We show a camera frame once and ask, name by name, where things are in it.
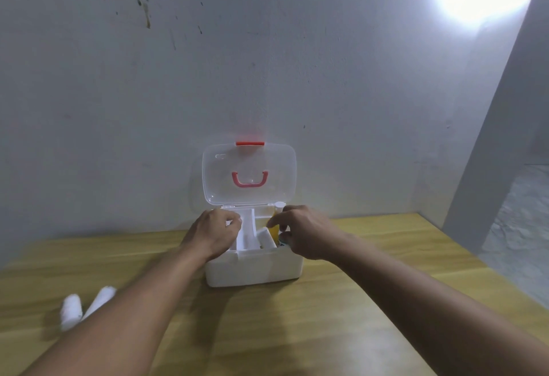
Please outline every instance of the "person's right hand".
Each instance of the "person's right hand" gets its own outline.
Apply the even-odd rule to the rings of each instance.
[[[287,205],[282,213],[275,214],[267,227],[279,225],[279,239],[288,243],[294,253],[308,259],[330,260],[347,234],[329,218],[305,205]]]

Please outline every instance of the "box handle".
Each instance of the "box handle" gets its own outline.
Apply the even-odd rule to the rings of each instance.
[[[257,187],[261,187],[262,185],[265,185],[265,183],[267,182],[268,175],[269,175],[269,171],[263,171],[263,179],[261,180],[260,183],[254,184],[251,182],[251,183],[243,184],[238,180],[238,173],[236,171],[233,171],[233,182],[234,182],[234,185],[236,185],[239,188],[257,188]]]

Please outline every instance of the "bottle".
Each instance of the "bottle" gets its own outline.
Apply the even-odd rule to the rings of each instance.
[[[286,203],[284,201],[277,201],[274,204],[274,214],[282,213],[282,210],[284,209],[285,206],[286,206]],[[271,237],[273,238],[277,246],[285,246],[284,243],[278,240],[278,234],[280,234],[280,228],[278,227],[278,225],[271,227],[269,229],[269,233],[271,233]]]

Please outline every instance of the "transparent lid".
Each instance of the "transparent lid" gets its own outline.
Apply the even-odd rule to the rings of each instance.
[[[297,162],[291,146],[251,142],[212,145],[202,156],[204,197],[213,205],[289,201]]]

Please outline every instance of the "table surface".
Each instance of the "table surface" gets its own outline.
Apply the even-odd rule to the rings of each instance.
[[[335,222],[549,342],[549,312],[417,214]],[[22,371],[59,336],[59,306],[123,287],[184,232],[42,241],[0,272],[0,374]],[[240,288],[192,280],[152,375],[433,375],[362,290],[335,266]]]

